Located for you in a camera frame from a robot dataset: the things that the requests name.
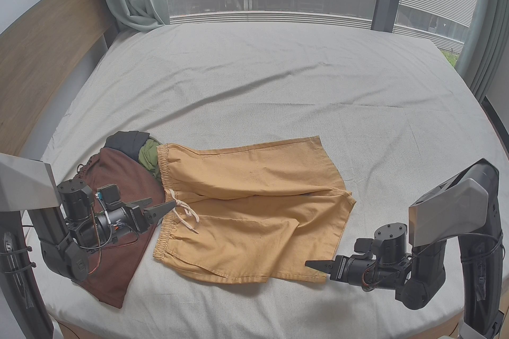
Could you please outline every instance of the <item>green clothing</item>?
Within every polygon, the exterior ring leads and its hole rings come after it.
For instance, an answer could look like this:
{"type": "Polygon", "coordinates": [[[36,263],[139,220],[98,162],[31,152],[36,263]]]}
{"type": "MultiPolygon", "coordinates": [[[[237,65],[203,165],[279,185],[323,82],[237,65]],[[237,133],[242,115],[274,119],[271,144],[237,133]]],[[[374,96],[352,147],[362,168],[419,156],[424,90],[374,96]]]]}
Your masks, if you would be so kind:
{"type": "Polygon", "coordinates": [[[161,171],[157,165],[157,146],[161,145],[157,140],[149,137],[147,142],[139,150],[138,162],[145,167],[152,175],[162,183],[161,171]]]}

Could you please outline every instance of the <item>mattress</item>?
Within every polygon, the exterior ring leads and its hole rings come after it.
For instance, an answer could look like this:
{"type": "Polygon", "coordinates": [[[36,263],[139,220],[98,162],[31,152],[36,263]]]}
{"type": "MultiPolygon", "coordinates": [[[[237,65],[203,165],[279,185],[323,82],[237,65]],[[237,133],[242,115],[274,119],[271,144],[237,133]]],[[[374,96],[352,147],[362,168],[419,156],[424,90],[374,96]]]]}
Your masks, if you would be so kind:
{"type": "MultiPolygon", "coordinates": [[[[379,226],[407,223],[418,197],[483,157],[500,170],[502,228],[509,230],[507,157],[429,40],[299,23],[123,32],[69,107],[43,161],[60,182],[118,130],[148,131],[195,149],[319,135],[357,200],[337,250],[345,255],[379,226]]],[[[381,339],[422,332],[463,306],[457,239],[447,243],[444,286],[424,309],[409,310],[393,291],[330,281],[200,283],[152,257],[157,235],[118,310],[50,272],[30,232],[48,310],[105,338],[381,339]]]]}

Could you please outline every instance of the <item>wooden headboard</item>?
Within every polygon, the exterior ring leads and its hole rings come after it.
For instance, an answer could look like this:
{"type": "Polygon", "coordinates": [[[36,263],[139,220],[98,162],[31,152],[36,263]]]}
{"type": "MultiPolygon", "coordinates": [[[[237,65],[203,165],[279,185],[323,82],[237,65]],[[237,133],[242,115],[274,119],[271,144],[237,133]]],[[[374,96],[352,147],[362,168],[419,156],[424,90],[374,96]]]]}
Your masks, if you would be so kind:
{"type": "Polygon", "coordinates": [[[41,0],[0,34],[0,152],[20,153],[67,75],[113,23],[105,0],[41,0]]]}

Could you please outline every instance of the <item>grass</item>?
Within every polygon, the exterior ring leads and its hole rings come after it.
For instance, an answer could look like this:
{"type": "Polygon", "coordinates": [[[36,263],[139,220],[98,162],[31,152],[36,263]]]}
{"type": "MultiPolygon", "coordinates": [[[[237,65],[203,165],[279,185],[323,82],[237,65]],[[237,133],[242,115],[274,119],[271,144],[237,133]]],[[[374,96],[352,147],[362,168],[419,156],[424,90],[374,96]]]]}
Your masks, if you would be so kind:
{"type": "Polygon", "coordinates": [[[454,52],[451,52],[451,51],[444,51],[444,50],[441,50],[441,51],[442,51],[442,54],[444,54],[444,56],[447,58],[449,63],[454,67],[456,65],[456,62],[458,62],[458,57],[460,56],[460,54],[455,54],[454,52]]]}

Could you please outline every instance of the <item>bed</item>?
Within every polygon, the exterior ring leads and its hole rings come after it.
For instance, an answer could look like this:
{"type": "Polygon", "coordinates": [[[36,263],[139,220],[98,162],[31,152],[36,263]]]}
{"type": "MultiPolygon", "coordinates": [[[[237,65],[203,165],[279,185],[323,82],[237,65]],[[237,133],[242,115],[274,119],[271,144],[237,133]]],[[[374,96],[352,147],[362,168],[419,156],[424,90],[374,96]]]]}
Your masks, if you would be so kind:
{"type": "MultiPolygon", "coordinates": [[[[509,162],[500,141],[462,79],[425,39],[299,23],[124,31],[42,160],[60,182],[118,130],[148,131],[195,149],[319,135],[357,200],[338,253],[350,255],[356,238],[385,223],[407,222],[419,196],[482,157],[500,170],[502,228],[509,230],[509,162]]],[[[118,310],[50,272],[30,231],[30,258],[50,313],[104,338],[404,338],[440,336],[433,329],[444,324],[451,333],[463,306],[456,240],[447,244],[444,286],[412,311],[394,292],[332,282],[200,283],[153,259],[157,234],[118,310]]],[[[506,291],[507,266],[503,276],[506,291]]]]}

